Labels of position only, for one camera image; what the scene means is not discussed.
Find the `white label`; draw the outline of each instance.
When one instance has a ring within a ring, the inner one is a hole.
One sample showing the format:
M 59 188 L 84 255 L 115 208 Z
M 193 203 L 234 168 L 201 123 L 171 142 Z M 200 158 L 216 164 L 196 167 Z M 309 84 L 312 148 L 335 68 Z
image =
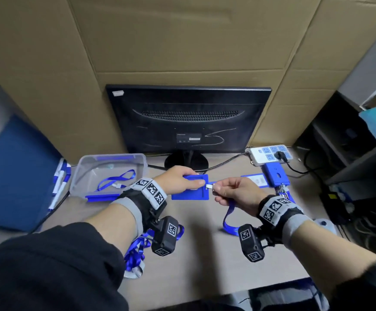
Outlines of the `white label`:
M 122 90 L 117 90 L 117 91 L 112 92 L 112 93 L 113 93 L 113 96 L 117 97 L 117 96 L 123 96 L 124 91 L 122 91 Z
M 264 179 L 263 175 L 248 176 L 247 178 L 251 179 L 259 187 L 264 187 L 264 186 L 268 185 L 268 183 Z

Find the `gray sleeve cuff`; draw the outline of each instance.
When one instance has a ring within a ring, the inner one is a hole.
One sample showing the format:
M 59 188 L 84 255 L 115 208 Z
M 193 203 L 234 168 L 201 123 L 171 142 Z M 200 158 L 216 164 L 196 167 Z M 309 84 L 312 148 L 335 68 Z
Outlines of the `gray sleeve cuff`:
M 140 212 L 136 204 L 128 197 L 118 198 L 117 200 L 113 201 L 111 204 L 113 203 L 123 205 L 132 213 L 136 221 L 136 238 L 139 237 L 141 234 L 143 234 L 142 213 Z

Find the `monitor base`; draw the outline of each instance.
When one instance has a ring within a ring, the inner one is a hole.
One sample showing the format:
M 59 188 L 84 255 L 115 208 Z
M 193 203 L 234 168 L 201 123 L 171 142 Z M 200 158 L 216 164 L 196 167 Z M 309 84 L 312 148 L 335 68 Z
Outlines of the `monitor base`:
M 208 168 L 208 160 L 197 151 L 176 151 L 165 159 L 165 168 L 173 166 L 190 167 L 193 170 L 204 170 Z

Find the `blue card holder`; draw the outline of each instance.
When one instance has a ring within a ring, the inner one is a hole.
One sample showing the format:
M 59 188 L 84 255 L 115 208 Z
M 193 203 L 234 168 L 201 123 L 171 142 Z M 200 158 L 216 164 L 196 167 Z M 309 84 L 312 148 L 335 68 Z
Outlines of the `blue card holder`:
M 188 180 L 205 180 L 205 184 L 208 184 L 208 175 L 192 175 L 185 176 Z M 209 200 L 209 190 L 205 185 L 196 190 L 185 190 L 182 193 L 172 194 L 172 200 Z

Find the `white power strip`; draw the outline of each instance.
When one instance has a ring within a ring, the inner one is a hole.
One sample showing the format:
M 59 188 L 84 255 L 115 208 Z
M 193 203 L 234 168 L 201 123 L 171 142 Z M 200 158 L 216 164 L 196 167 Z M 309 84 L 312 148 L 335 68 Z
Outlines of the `white power strip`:
M 246 152 L 250 152 L 250 158 L 254 166 L 265 164 L 267 162 L 283 162 L 282 160 L 277 159 L 274 156 L 274 154 L 278 151 L 284 152 L 287 160 L 293 159 L 293 156 L 290 154 L 289 150 L 285 145 L 252 147 L 246 149 Z

